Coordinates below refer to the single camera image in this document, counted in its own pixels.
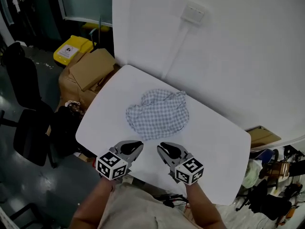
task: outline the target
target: beige shirt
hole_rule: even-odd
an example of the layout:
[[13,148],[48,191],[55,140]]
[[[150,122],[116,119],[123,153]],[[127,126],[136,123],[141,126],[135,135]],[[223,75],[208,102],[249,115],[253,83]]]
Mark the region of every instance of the beige shirt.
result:
[[196,229],[182,212],[128,183],[110,196],[99,229]]

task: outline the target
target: black and white marker cube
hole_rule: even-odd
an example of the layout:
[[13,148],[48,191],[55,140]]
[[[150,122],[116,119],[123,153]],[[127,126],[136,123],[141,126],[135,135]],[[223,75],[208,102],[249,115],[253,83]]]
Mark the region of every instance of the black and white marker cube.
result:
[[203,169],[203,164],[192,157],[175,167],[175,178],[188,185],[191,185],[202,177]]
[[110,151],[96,158],[96,170],[108,180],[124,176],[127,171],[127,165],[126,161]]

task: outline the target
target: checkered cloth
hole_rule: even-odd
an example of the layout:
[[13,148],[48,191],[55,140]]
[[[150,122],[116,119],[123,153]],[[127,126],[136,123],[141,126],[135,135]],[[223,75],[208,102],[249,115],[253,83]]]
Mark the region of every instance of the checkered cloth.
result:
[[140,105],[126,109],[126,119],[144,141],[174,135],[189,121],[185,92],[149,90],[143,94]]

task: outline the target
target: floor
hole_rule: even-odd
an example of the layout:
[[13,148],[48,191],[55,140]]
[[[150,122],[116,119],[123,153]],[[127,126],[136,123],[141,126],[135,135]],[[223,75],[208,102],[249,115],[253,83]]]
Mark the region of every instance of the floor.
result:
[[[42,100],[55,110],[60,97],[58,77],[62,68],[54,63],[51,52],[33,48],[25,50],[27,57],[36,64]],[[2,66],[0,110],[5,111],[5,118],[13,121],[18,121],[23,110],[15,99],[10,80]],[[59,160],[56,169],[51,168],[48,160],[43,167],[29,162],[14,151],[14,132],[13,127],[0,127],[0,201],[8,198],[1,207],[10,215],[32,202],[54,219],[56,224],[68,227],[78,204],[94,188],[100,179],[99,175],[89,164],[75,156]],[[241,200],[236,200],[230,206],[217,206],[228,229],[274,228],[274,222],[263,214],[253,214],[247,207],[236,212],[236,206],[241,203]],[[26,219],[20,218],[16,224],[22,226]]]

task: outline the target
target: gray cloth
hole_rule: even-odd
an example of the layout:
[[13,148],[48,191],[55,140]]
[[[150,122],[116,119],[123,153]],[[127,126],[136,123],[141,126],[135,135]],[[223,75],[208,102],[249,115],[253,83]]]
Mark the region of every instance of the gray cloth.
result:
[[196,229],[179,210],[128,183],[110,196],[99,229]]
[[143,94],[140,105],[126,109],[126,119],[144,141],[174,135],[189,121],[185,92],[149,90]]

